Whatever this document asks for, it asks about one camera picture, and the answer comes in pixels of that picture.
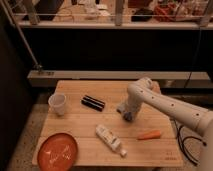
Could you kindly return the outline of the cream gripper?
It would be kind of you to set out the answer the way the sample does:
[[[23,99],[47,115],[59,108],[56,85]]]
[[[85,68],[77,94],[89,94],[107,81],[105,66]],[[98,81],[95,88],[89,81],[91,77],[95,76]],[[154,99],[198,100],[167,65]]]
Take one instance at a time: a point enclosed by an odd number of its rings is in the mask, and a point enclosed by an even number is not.
[[[126,111],[132,114],[133,121],[135,120],[136,114],[138,113],[138,108],[136,106],[129,105],[127,101],[124,101],[119,104],[118,107],[124,107]]]

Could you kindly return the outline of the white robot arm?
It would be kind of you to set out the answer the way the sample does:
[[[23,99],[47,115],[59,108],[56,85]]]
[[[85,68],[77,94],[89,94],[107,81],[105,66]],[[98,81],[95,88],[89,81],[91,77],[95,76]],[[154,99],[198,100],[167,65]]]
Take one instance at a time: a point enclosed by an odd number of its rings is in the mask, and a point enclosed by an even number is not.
[[[213,171],[213,111],[153,91],[154,83],[144,77],[130,83],[128,97],[117,111],[128,122],[135,120],[146,103],[203,137],[197,171]]]

